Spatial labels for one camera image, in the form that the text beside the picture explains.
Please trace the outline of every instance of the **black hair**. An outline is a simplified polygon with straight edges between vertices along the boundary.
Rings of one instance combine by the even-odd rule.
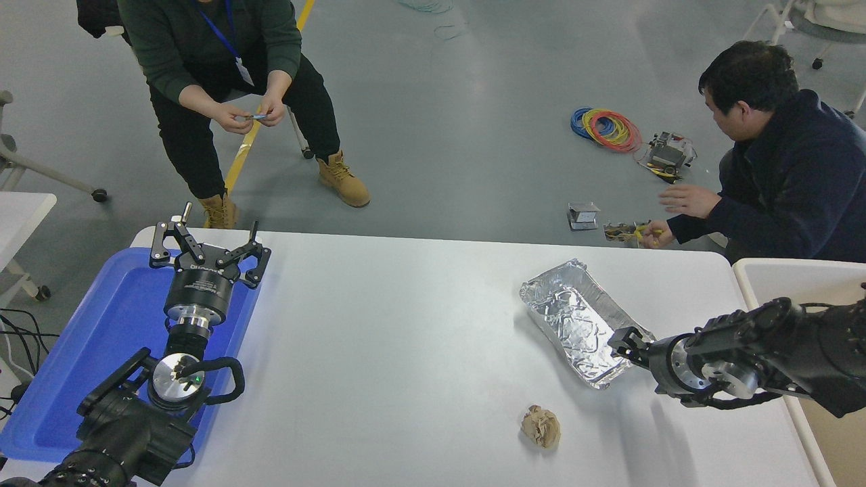
[[[785,48],[767,42],[739,41],[716,56],[698,81],[727,114],[737,101],[772,112],[799,91],[793,60]]]

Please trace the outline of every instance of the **black bag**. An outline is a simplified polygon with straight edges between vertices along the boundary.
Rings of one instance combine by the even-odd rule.
[[[78,25],[99,39],[106,27],[123,25],[117,0],[75,0],[78,4]]]

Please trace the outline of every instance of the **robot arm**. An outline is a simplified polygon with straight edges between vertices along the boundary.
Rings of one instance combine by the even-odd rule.
[[[190,207],[170,224],[157,224],[151,248],[151,267],[173,265],[175,271],[165,300],[169,336],[163,358],[141,348],[81,402],[77,412],[84,419],[75,436],[82,442],[75,451],[39,483],[17,477],[0,487],[127,487],[136,476],[161,485],[171,470],[195,459],[191,446],[197,429],[190,421],[196,413],[243,392],[240,362],[231,357],[205,360],[204,350],[213,327],[225,320],[234,284],[258,286],[270,250],[255,241],[255,227],[249,241],[235,250],[197,243],[185,226]],[[163,245],[167,237],[174,237],[181,249],[173,260]],[[238,264],[249,256],[257,264],[241,277]],[[211,396],[204,374],[224,367],[232,371],[235,389]],[[149,402],[139,397],[142,387]],[[179,464],[187,451],[192,460]]]
[[[866,299],[815,306],[825,309],[809,313],[778,298],[650,343],[636,328],[620,328],[608,344],[648,369],[657,393],[685,406],[733,409],[784,394],[814,399],[841,418],[866,406]],[[738,399],[716,399],[718,392]]]

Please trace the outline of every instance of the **man's hand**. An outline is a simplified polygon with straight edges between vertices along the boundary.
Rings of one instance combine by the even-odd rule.
[[[668,213],[681,213],[690,217],[706,218],[721,201],[721,196],[695,185],[671,186],[658,195],[658,202]]]
[[[267,117],[259,120],[265,127],[274,127],[286,116],[286,106],[282,104],[282,97],[267,92],[262,97],[262,113]]]
[[[262,113],[267,117],[259,120],[265,127],[273,127],[280,123],[286,116],[286,106],[282,104],[282,97],[286,90],[292,85],[292,76],[285,71],[275,69],[268,73],[268,89],[262,96]]]
[[[198,85],[189,85],[180,92],[178,97],[181,107],[199,112],[209,119],[216,120],[226,132],[247,133],[253,128],[252,120],[245,120],[250,112],[235,107],[231,103],[217,103],[204,89]]]
[[[224,131],[241,134],[247,133],[253,128],[253,121],[244,118],[250,115],[250,112],[235,107],[231,103],[220,103],[213,113],[209,114]]]
[[[661,249],[674,241],[674,233],[664,220],[649,222],[641,231],[641,237],[641,246],[645,249]]]

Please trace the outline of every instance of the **gray floor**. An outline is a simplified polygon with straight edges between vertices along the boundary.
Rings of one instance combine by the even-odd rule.
[[[296,4],[300,12],[303,2]],[[434,15],[396,0],[319,0],[304,29],[304,52],[325,76],[347,163],[372,202],[356,210],[319,185],[286,123],[263,128],[255,141],[234,192],[242,224],[622,245],[606,242],[601,230],[570,231],[566,204],[594,202],[599,223],[664,218],[656,195],[666,185],[630,155],[572,133],[572,112],[582,105],[615,110],[645,140],[661,131],[688,136],[698,152],[688,181],[716,188],[717,160],[731,142],[704,107],[697,79],[764,4],[454,0],[452,10]],[[75,18],[74,2],[0,0],[0,89],[15,96],[3,131],[21,154],[111,195],[99,205],[33,173],[17,188],[58,198],[18,254],[54,296],[36,303],[21,294],[12,303],[47,331],[65,326],[106,259],[191,198],[165,157],[130,49],[117,38],[94,40]],[[769,22],[760,32],[769,36]],[[831,105],[847,109],[861,93],[863,46],[838,46],[812,71],[820,41],[794,32],[781,43],[798,62],[802,86]],[[252,110],[257,99],[236,104]],[[865,120],[866,111],[858,122]],[[241,137],[215,132],[227,171]],[[202,222],[196,211],[191,225]],[[718,250],[706,238],[685,248]]]

